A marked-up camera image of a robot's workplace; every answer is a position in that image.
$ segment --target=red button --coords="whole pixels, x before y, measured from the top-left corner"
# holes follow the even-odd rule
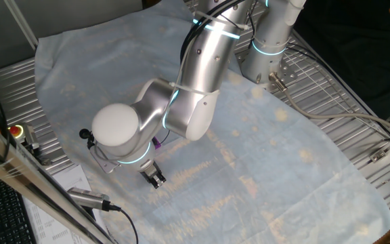
[[[19,129],[19,127],[17,127],[17,126],[11,126],[11,127],[10,127],[10,133],[11,133],[13,136],[19,136],[19,134],[20,134],[20,129]]]

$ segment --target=robotic arm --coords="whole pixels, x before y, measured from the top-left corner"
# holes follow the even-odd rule
[[[165,182],[165,177],[154,162],[152,138],[159,129],[164,127],[189,140],[198,140],[205,134],[213,118],[223,76],[230,63],[234,46],[240,38],[239,26],[242,25],[238,24],[245,21],[252,3],[249,0],[233,0],[231,2],[240,3],[233,5],[220,16],[212,18],[205,14],[212,9],[215,10],[215,7],[225,1],[199,1],[194,23],[198,24],[198,20],[202,17],[212,21],[187,47],[188,50],[181,64],[180,84],[152,79],[144,85],[132,105],[111,104],[100,110],[94,117],[93,135],[84,138],[89,138],[91,154],[107,173],[117,165],[126,165],[140,172],[147,181],[158,188]],[[302,2],[301,5],[304,2],[304,0],[269,1],[272,5],[281,6],[291,4],[291,1],[293,5],[297,4],[294,1]],[[286,15],[285,18],[276,20],[285,22],[285,26],[289,28],[282,30],[286,38],[281,38],[279,44],[281,48],[285,47],[292,26],[288,19]],[[284,25],[275,26],[274,30],[278,31],[282,26]],[[270,45],[266,44],[258,48],[264,50],[269,47]],[[258,61],[257,54],[253,55],[256,58],[252,59]],[[266,65],[263,57],[260,58],[262,63],[258,65],[262,70],[261,73],[265,70],[262,65]],[[274,71],[275,68],[269,69],[270,73]],[[259,71],[249,69],[245,76],[249,78],[257,72]]]

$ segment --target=keyboard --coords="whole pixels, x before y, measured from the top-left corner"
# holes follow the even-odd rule
[[[0,243],[36,243],[22,196],[0,180]]]

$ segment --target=light blue sheet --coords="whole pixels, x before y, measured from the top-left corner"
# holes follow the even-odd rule
[[[139,173],[105,174],[78,136],[143,84],[174,81],[192,16],[183,2],[39,40],[37,93],[68,157],[93,190],[132,217],[140,243],[373,243],[390,229],[376,190],[318,127],[228,71],[212,125],[197,142],[178,139],[156,158],[158,190]],[[122,214],[104,213],[120,243],[134,243]]]

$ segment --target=emergency stop button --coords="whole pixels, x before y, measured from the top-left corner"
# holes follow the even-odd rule
[[[10,133],[11,133],[14,137],[18,137],[18,136],[20,136],[20,134],[22,134],[23,128],[22,128],[22,126],[20,126],[20,125],[15,125],[15,126],[11,126],[11,127],[9,128],[9,131],[10,131]]]

